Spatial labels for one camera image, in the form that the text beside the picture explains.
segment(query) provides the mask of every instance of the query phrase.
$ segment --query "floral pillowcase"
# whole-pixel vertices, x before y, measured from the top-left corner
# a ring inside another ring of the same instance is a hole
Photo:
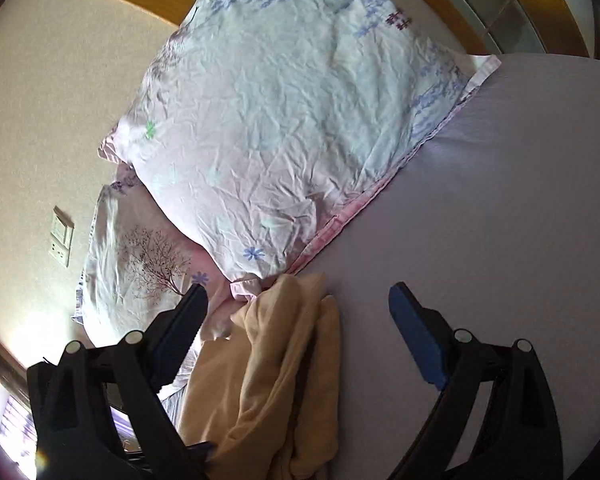
[[[83,272],[80,314],[91,341],[112,345],[130,330],[145,330],[196,283],[205,287],[209,304],[194,346],[227,335],[229,316],[242,306],[229,281],[200,245],[169,222],[131,167],[120,164],[116,179],[100,193]],[[196,355],[192,348],[160,398],[186,384]]]
[[[99,153],[244,297],[302,269],[499,63],[390,0],[197,0]]]

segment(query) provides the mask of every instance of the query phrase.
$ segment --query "wall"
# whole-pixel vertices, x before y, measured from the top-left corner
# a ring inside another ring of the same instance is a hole
[[[93,208],[111,163],[99,140],[174,26],[121,0],[7,0],[0,10],[0,341],[56,362]],[[52,211],[75,223],[68,269],[48,253]]]

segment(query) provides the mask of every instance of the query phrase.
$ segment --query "beige blanket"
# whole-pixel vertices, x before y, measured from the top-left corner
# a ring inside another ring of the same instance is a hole
[[[281,276],[234,314],[229,339],[204,343],[178,430],[218,445],[211,480],[308,478],[335,455],[340,325],[323,281]]]

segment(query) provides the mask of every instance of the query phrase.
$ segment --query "light switch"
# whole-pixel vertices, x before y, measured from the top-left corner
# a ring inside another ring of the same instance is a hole
[[[54,220],[53,220],[53,223],[51,224],[51,234],[53,236],[55,236],[56,239],[62,245],[64,245],[64,242],[66,240],[66,231],[67,231],[66,225],[64,224],[64,222],[62,222],[60,217],[54,211]]]
[[[69,251],[71,240],[74,236],[74,225],[56,207],[51,221],[51,254],[58,262],[67,267],[69,265]]]

